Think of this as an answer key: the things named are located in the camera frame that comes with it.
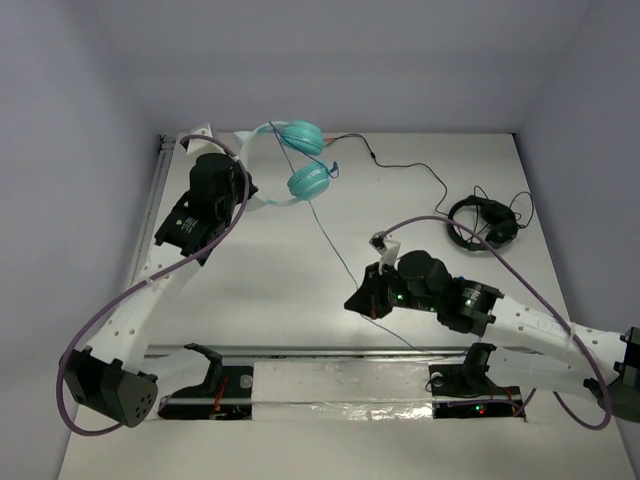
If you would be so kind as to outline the teal cat-ear headphones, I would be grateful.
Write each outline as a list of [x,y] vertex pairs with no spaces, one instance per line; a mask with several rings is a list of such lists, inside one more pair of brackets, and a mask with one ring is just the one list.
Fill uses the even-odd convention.
[[[286,182],[290,197],[277,200],[261,192],[251,171],[257,157],[252,153],[254,144],[262,135],[272,133],[282,150],[291,174]],[[310,202],[323,194],[332,179],[340,175],[337,162],[327,164],[319,156],[326,147],[320,127],[303,120],[269,121],[252,131],[235,131],[233,136],[240,148],[238,159],[252,177],[256,192],[250,195],[247,210],[263,207],[288,207]]]

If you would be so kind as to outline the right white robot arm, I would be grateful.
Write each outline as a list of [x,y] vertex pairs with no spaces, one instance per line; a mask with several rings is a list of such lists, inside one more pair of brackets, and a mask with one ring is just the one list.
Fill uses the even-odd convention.
[[611,416],[639,420],[639,330],[602,331],[527,307],[486,284],[454,277],[422,250],[366,267],[344,303],[378,320],[395,308],[433,313],[444,327],[478,337],[453,381],[475,393],[517,386],[595,402]]

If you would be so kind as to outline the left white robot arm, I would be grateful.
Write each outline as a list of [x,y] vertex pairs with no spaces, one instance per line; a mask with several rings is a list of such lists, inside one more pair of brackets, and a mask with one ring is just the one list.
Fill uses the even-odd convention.
[[158,412],[157,401],[173,394],[166,379],[180,374],[187,375],[188,383],[175,392],[224,395],[227,379],[218,352],[190,343],[155,362],[147,362],[145,354],[162,312],[231,233],[256,191],[237,158],[223,153],[197,157],[188,190],[155,234],[148,272],[95,314],[60,359],[56,402],[72,432],[98,434],[71,420],[63,389],[78,405],[112,420],[109,432],[136,427]]

